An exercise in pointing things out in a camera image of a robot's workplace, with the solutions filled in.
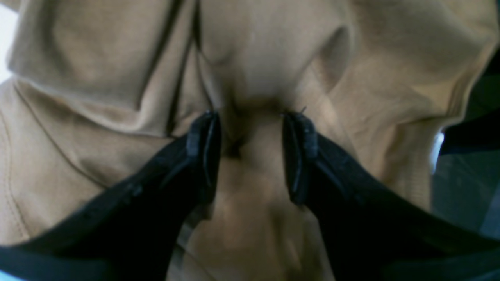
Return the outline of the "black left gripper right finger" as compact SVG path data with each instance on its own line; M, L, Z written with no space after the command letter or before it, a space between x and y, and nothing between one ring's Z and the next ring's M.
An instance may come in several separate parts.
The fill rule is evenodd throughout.
M283 113L290 200L318 220L337 281L498 281L499 241L412 205L298 112Z

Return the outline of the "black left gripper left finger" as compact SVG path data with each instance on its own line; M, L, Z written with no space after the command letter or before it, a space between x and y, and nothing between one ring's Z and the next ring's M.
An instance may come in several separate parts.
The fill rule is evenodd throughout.
M136 174L42 235L1 247L21 281L163 281L182 225L216 194L220 118L206 112Z

